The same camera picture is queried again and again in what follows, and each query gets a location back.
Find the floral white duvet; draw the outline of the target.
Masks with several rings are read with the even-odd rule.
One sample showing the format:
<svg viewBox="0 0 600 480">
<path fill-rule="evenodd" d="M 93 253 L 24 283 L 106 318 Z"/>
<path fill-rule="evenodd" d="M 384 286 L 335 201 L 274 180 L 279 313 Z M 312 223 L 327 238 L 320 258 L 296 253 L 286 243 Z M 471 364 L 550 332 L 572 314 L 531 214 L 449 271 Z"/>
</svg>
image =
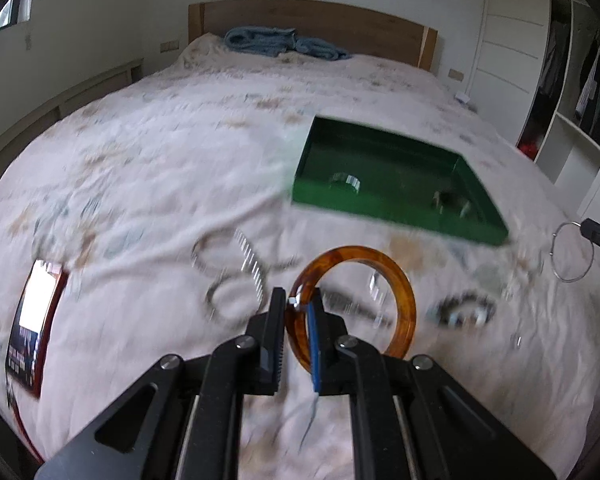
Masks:
<svg viewBox="0 0 600 480">
<path fill-rule="evenodd" d="M 461 154 L 509 230 L 486 247 L 296 205 L 290 190 L 316 116 Z M 43 458 L 57 453 L 160 356 L 203 356 L 258 305 L 250 278 L 212 294 L 245 234 L 270 286 L 313 258 L 370 246 L 404 270 L 418 310 L 412 344 L 540 456 L 558 478 L 584 448 L 600 384 L 600 261 L 558 281 L 550 241 L 568 222 L 552 182 L 434 76 L 358 55 L 324 62 L 227 50 L 215 36 L 77 110 L 0 180 L 0 414 Z M 41 395 L 6 373 L 12 322 L 34 260 L 61 263 Z"/>
</svg>

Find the low wooden side bench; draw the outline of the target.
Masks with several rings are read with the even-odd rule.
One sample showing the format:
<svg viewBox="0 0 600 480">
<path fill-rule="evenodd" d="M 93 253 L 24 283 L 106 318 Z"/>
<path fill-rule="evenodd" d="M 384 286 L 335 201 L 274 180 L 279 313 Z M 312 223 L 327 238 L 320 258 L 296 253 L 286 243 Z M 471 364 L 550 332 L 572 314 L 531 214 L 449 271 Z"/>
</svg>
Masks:
<svg viewBox="0 0 600 480">
<path fill-rule="evenodd" d="M 136 58 L 76 84 L 19 119 L 0 135 L 0 179 L 18 155 L 56 122 L 142 77 L 143 59 Z"/>
</svg>

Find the red object on shelf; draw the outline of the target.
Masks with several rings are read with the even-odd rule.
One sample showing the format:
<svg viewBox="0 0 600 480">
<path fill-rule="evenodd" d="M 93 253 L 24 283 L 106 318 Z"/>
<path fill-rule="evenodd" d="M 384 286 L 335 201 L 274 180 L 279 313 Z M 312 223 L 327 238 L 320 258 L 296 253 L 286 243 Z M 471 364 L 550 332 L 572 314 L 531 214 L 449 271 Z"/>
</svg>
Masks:
<svg viewBox="0 0 600 480">
<path fill-rule="evenodd" d="M 542 141 L 542 136 L 535 136 L 534 138 L 521 138 L 517 148 L 522 154 L 524 154 L 524 156 L 528 157 L 528 159 L 535 160 L 538 157 Z"/>
</svg>

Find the thin silver hoop bangle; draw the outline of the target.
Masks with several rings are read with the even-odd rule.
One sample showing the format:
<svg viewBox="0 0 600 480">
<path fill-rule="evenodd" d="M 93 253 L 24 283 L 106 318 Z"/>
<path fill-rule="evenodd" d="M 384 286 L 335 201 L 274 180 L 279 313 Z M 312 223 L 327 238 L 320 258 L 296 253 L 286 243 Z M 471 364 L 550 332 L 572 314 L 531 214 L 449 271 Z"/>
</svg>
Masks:
<svg viewBox="0 0 600 480">
<path fill-rule="evenodd" d="M 563 283 L 582 280 L 593 266 L 593 243 L 581 235 L 580 227 L 578 222 L 562 222 L 550 241 L 550 265 Z"/>
</svg>

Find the amber translucent bangle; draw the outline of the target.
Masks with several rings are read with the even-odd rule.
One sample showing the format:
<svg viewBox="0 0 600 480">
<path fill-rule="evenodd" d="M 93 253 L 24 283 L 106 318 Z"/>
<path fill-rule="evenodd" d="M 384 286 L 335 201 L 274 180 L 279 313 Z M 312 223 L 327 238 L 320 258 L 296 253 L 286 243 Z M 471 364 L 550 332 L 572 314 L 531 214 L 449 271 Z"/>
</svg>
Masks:
<svg viewBox="0 0 600 480">
<path fill-rule="evenodd" d="M 377 249 L 365 246 L 340 246 L 329 249 L 309 262 L 294 280 L 288 294 L 285 309 L 285 328 L 289 344 L 300 365 L 309 372 L 311 357 L 306 312 L 317 284 L 335 266 L 344 262 L 356 262 L 369 266 L 388 283 L 396 300 L 396 327 L 385 356 L 403 359 L 411 347 L 417 321 L 415 295 L 411 282 L 400 266 Z"/>
</svg>

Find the hanging dark clothes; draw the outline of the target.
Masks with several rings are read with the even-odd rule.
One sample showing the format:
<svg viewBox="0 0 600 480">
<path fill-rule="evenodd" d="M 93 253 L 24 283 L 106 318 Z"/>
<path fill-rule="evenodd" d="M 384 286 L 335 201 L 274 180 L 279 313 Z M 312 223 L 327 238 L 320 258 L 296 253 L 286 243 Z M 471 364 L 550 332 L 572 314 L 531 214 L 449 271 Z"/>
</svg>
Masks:
<svg viewBox="0 0 600 480">
<path fill-rule="evenodd" d="M 600 147 L 600 23 L 572 12 L 550 29 L 539 94 Z"/>
</svg>

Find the wooden headboard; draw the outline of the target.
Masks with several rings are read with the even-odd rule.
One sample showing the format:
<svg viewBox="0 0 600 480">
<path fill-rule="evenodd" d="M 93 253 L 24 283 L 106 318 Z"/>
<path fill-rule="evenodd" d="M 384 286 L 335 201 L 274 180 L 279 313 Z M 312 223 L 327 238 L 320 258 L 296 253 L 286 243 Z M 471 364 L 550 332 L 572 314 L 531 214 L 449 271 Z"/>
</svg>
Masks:
<svg viewBox="0 0 600 480">
<path fill-rule="evenodd" d="M 429 72 L 438 32 L 428 26 L 360 6 L 318 0 L 218 0 L 188 6 L 188 40 L 236 26 L 293 28 L 354 54 L 405 63 Z"/>
</svg>

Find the blue folded towel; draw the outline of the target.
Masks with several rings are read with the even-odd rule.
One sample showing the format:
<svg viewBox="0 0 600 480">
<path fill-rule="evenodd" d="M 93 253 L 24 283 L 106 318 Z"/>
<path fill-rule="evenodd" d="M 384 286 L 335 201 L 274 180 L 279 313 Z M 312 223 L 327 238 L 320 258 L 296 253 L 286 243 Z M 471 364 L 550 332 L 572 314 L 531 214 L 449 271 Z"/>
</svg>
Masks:
<svg viewBox="0 0 600 480">
<path fill-rule="evenodd" d="M 321 38 L 299 36 L 294 28 L 239 26 L 230 29 L 223 38 L 232 51 L 277 58 L 287 52 L 297 52 L 324 61 L 350 58 L 347 50 Z"/>
</svg>

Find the white wardrobe with shelves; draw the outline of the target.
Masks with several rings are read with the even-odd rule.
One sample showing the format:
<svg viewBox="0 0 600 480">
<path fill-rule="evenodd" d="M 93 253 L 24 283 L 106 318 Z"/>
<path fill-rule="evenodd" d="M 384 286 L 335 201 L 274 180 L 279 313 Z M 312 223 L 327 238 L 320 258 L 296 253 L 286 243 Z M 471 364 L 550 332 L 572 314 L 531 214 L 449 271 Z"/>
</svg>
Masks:
<svg viewBox="0 0 600 480">
<path fill-rule="evenodd" d="M 569 211 L 600 222 L 600 12 L 592 0 L 484 0 L 469 94 Z"/>
</svg>

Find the green jewelry tray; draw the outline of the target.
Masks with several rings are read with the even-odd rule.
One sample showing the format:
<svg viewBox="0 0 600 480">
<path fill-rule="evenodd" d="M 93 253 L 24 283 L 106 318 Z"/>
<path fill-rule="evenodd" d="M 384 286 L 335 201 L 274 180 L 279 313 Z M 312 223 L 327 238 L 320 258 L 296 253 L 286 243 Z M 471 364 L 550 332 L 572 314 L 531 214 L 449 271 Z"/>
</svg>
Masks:
<svg viewBox="0 0 600 480">
<path fill-rule="evenodd" d="M 498 207 L 462 155 L 335 118 L 313 119 L 291 198 L 491 246 L 508 239 Z"/>
</svg>

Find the smartphone in red case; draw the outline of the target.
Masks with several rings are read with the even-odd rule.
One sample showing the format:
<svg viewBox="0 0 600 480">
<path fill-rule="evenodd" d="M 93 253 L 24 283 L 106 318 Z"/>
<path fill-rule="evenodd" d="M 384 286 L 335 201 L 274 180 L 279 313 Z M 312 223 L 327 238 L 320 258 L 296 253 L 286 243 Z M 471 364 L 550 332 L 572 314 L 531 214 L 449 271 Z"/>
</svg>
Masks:
<svg viewBox="0 0 600 480">
<path fill-rule="evenodd" d="M 6 373 L 35 398 L 41 395 L 50 329 L 68 276 L 61 263 L 34 260 L 12 322 Z"/>
</svg>

